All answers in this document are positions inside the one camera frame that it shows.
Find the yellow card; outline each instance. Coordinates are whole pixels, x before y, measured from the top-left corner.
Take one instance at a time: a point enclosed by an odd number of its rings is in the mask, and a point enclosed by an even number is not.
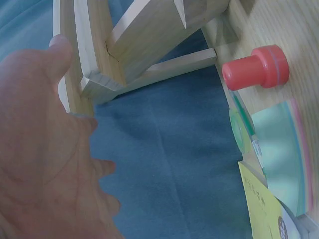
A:
[[[258,178],[239,162],[254,239],[300,239],[301,236],[280,202]]]

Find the wooden table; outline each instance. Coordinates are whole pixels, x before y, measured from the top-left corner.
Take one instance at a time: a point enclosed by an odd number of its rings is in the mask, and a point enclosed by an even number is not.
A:
[[[250,114],[291,97],[298,101],[313,169],[314,209],[309,215],[319,222],[319,1],[230,0],[228,10],[203,32],[216,50],[216,66],[228,99],[223,63],[248,56],[263,45],[277,44],[285,52],[291,72],[286,85],[239,92]],[[261,172],[254,153],[244,155],[244,160]]]

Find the blue cloth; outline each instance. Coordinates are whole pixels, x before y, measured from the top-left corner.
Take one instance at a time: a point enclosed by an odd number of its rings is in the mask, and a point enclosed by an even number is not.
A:
[[[132,0],[109,0],[116,23]],[[0,59],[46,48],[52,0],[1,0]],[[207,48],[199,31],[164,59]],[[100,180],[122,208],[115,222],[128,239],[248,239],[251,229],[215,67],[198,70],[96,106],[93,157],[117,172]]]

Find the wood grain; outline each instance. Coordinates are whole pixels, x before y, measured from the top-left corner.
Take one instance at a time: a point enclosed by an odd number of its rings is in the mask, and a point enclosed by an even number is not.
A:
[[[185,29],[205,21],[207,0],[174,0]]]
[[[205,22],[228,6],[228,0],[209,2]],[[106,43],[131,83],[200,27],[185,29],[173,0],[135,0]]]
[[[215,47],[216,66],[250,55],[259,46],[277,44],[290,65],[287,84],[273,89],[249,87],[240,95],[253,114],[294,97],[298,101],[312,158],[314,209],[319,222],[319,1],[231,0],[228,10],[203,31]],[[253,155],[245,160],[254,161]]]
[[[71,0],[54,0],[53,2],[53,35],[58,34],[63,34],[69,39],[74,53],[71,67],[58,85],[60,99],[67,112],[92,116],[91,101],[80,97],[79,83],[82,79],[82,70],[75,31],[74,7]]]
[[[215,62],[216,53],[212,48],[177,57],[152,65],[140,77],[125,88],[116,92],[109,91],[107,94],[101,94],[95,82],[89,81],[83,77],[81,81],[81,89],[83,91],[82,95],[92,97],[94,103],[101,104],[111,101],[117,95],[124,94],[174,76],[212,66]]]
[[[74,0],[83,75],[110,90],[126,84],[121,64],[109,55],[105,39],[113,25],[107,0]]]

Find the label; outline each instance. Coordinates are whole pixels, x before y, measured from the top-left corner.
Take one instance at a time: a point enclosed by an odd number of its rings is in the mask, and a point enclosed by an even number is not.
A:
[[[264,168],[264,163],[263,163],[263,158],[262,158],[263,154],[261,152],[261,148],[260,148],[260,145],[259,145],[259,140],[258,139],[254,140],[252,142],[252,144],[253,144],[255,153],[257,155],[258,161],[260,163],[260,166],[263,169]]]

